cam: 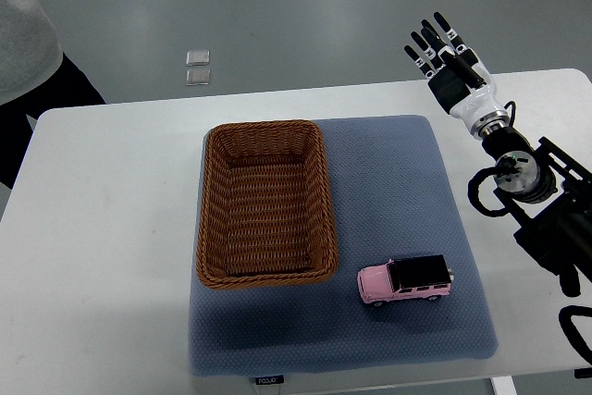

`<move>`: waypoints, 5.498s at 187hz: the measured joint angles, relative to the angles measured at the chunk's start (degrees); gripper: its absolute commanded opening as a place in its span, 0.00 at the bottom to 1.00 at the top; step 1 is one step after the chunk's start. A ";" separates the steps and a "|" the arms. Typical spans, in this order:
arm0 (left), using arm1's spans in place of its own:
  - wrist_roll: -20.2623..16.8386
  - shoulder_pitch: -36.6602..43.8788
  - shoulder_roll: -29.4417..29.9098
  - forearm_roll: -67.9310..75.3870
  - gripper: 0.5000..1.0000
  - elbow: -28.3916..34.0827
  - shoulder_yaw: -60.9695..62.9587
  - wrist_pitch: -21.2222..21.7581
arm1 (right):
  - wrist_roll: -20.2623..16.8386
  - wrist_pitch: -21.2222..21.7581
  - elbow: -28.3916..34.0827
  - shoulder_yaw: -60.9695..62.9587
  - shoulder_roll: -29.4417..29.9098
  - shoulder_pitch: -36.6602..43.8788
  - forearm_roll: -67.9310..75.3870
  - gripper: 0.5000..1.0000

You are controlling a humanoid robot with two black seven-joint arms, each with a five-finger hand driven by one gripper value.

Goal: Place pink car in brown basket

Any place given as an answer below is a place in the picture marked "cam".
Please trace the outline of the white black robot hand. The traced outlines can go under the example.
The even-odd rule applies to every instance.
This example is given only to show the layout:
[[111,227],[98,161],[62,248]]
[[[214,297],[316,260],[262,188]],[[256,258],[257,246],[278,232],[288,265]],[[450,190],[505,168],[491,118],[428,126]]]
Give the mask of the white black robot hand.
[[510,126],[511,115],[497,100],[492,75],[441,13],[435,12],[432,21],[422,20],[421,30],[411,38],[414,45],[404,51],[445,113],[462,121],[478,140]]

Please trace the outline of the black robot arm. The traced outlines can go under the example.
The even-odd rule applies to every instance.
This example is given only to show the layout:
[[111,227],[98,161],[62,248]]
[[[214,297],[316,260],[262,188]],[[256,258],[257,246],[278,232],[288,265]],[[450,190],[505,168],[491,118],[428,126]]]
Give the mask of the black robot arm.
[[591,173],[547,138],[533,148],[514,115],[496,110],[471,128],[495,165],[469,181],[469,202],[487,217],[512,216],[517,244],[577,297],[579,276],[591,277]]

